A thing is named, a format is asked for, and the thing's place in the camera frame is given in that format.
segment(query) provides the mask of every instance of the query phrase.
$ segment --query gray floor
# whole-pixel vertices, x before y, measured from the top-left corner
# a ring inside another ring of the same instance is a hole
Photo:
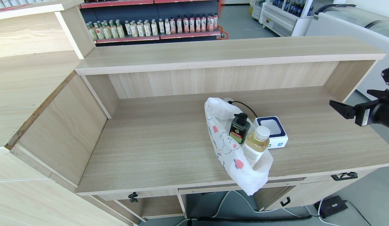
[[[230,39],[244,39],[256,37],[276,37],[268,29],[262,29],[261,25],[253,20],[249,14],[249,6],[226,6],[222,18],[219,20]],[[368,99],[358,92],[355,92],[348,99],[347,103],[355,105],[366,102]],[[372,126],[383,139],[389,143],[389,129],[374,125]],[[216,213],[218,205],[225,192],[212,194],[193,194],[188,196],[189,217],[212,216]],[[389,167],[381,168],[364,178],[352,183],[350,186],[340,190],[334,195],[340,195],[342,199],[351,201],[360,212],[370,221],[373,226],[389,226]],[[247,196],[249,202],[256,209],[256,204],[251,196]],[[309,207],[312,214],[317,214],[313,206]],[[300,216],[308,215],[305,207],[289,208]],[[291,217],[283,210],[270,213],[254,213],[246,202],[236,193],[231,192],[224,201],[220,214],[221,218],[280,218]],[[162,218],[142,222],[140,226],[175,226],[183,217]],[[341,226],[366,226],[368,225],[358,212],[350,205],[348,209],[326,219],[327,222]],[[193,226],[327,226],[318,218],[302,222],[281,222],[281,223],[215,223],[193,221]]]

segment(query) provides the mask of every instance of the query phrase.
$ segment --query black cable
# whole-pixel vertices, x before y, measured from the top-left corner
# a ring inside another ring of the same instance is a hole
[[[312,215],[300,218],[278,218],[278,219],[225,219],[225,218],[211,218],[199,217],[198,221],[212,221],[212,222],[229,222],[229,223],[277,223],[277,222],[293,222],[304,221],[312,219]]]
[[[350,203],[350,204],[358,211],[358,213],[361,215],[361,217],[369,224],[369,226],[372,226],[372,225],[370,224],[370,222],[364,217],[364,215],[361,214],[361,212],[358,210],[358,208],[356,208],[356,207],[354,206],[354,204],[352,204],[352,202],[350,202],[350,201],[348,201],[348,200],[344,200],[344,202]]]
[[[246,106],[247,108],[249,108],[252,112],[253,112],[253,114],[255,115],[255,117],[257,117],[257,115],[256,115],[256,113],[249,107],[249,106],[247,106],[246,104],[244,104],[244,103],[242,103],[242,102],[240,102],[240,101],[228,101],[228,103],[231,105],[232,103],[240,103],[240,104],[243,104],[244,106]]]

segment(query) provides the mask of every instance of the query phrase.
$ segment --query white scanner box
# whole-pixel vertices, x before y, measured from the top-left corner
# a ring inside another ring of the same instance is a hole
[[[256,127],[265,126],[270,130],[270,144],[268,149],[283,148],[287,144],[287,133],[285,133],[285,130],[277,116],[259,117],[255,119],[253,124]]]

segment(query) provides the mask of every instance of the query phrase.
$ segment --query white wall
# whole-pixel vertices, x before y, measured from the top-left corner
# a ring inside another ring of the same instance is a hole
[[[346,4],[389,17],[389,0],[347,0]]]

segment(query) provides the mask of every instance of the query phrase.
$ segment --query white bottle cap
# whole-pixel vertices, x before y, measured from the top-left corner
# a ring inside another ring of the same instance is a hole
[[[267,140],[270,136],[270,130],[265,126],[258,126],[255,130],[255,138],[260,141]]]

